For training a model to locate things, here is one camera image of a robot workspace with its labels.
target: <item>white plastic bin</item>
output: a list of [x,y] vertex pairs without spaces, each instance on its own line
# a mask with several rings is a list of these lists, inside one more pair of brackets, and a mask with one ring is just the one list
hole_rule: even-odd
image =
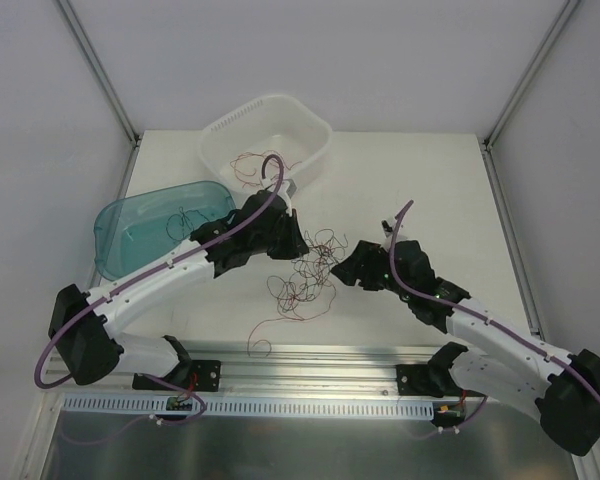
[[285,162],[285,178],[293,179],[301,189],[319,176],[331,133],[327,122],[295,98],[267,95],[205,128],[198,156],[220,182],[240,196],[259,190],[262,157],[258,155],[275,151]]

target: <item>reflective metal surface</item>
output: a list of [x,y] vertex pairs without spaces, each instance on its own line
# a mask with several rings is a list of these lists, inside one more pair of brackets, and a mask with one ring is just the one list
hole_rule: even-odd
[[[65,434],[106,437],[128,415],[64,413]],[[571,457],[533,421],[489,404],[459,435],[418,441],[424,422],[203,417],[183,427],[141,421],[98,446],[55,432],[44,479],[507,479],[577,478]]]

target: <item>transparent teal tray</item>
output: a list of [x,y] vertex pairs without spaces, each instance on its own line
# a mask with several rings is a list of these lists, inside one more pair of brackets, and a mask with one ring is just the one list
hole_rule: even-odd
[[229,190],[195,182],[128,197],[96,218],[96,268],[108,280],[124,277],[169,252],[202,224],[235,209]]

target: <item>perforated metal strip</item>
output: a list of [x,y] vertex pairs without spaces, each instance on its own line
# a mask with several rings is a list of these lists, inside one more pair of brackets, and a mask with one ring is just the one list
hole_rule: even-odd
[[[66,394],[67,412],[182,415],[167,410],[166,395]],[[205,415],[295,418],[385,418],[431,420],[431,402],[400,400],[325,400],[297,398],[208,397]],[[192,413],[199,410],[192,403]]]

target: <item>white wall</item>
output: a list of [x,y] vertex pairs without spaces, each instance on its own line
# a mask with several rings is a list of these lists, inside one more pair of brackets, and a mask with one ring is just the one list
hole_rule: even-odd
[[600,0],[584,2],[495,160],[551,340],[600,355]]
[[74,0],[140,130],[290,93],[335,130],[495,124],[563,0]]
[[84,286],[128,153],[53,2],[0,1],[0,479],[37,400],[55,294]]

